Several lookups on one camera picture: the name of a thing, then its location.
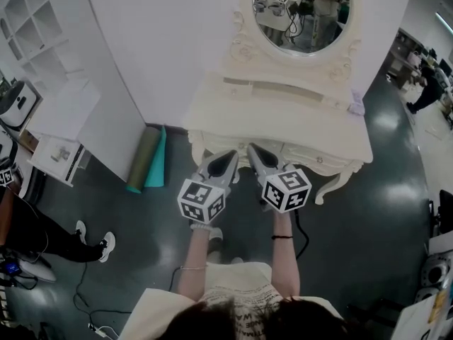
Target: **power strip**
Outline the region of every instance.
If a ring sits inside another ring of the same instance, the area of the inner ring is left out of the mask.
[[[98,327],[94,326],[92,323],[88,323],[88,328],[94,332],[95,334],[99,335],[100,337],[108,337],[110,338],[104,331],[99,329]]]

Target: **computer monitor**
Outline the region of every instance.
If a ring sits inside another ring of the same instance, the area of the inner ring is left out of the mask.
[[[439,68],[449,77],[452,74],[452,68],[448,65],[445,59],[442,59],[439,64]]]

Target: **carved table leg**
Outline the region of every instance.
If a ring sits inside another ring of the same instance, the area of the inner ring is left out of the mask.
[[[205,145],[203,144],[203,136],[200,131],[189,131],[189,142],[192,144],[192,158],[199,166],[201,165],[205,155]]]
[[[344,171],[339,173],[332,181],[329,181],[326,185],[322,186],[316,193],[316,198],[314,201],[315,204],[323,205],[324,195],[344,186],[348,182],[349,178],[352,176],[352,173],[358,172],[362,165],[363,163],[361,162],[353,161],[345,168]]]

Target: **vanity drawer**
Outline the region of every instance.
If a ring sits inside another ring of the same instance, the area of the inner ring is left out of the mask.
[[[236,150],[239,153],[240,166],[250,166],[247,159],[247,146],[250,142],[255,142],[263,148],[270,148],[277,152],[281,152],[283,147],[283,142],[274,140],[254,139],[252,137],[227,137],[208,132],[203,132],[202,134],[206,150],[213,154],[224,150]]]
[[[282,155],[293,164],[302,164],[325,176],[340,173],[352,162],[350,159],[341,159],[296,144],[284,144]]]

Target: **teal yoga mat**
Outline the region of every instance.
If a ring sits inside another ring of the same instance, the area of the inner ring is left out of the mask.
[[[157,146],[154,158],[149,168],[147,180],[144,183],[145,188],[160,188],[165,184],[165,143],[167,140],[167,132],[165,127],[162,127],[161,140]]]
[[[127,190],[141,193],[147,180],[151,161],[161,140],[161,132],[154,127],[146,127],[140,138],[134,161],[132,162]]]

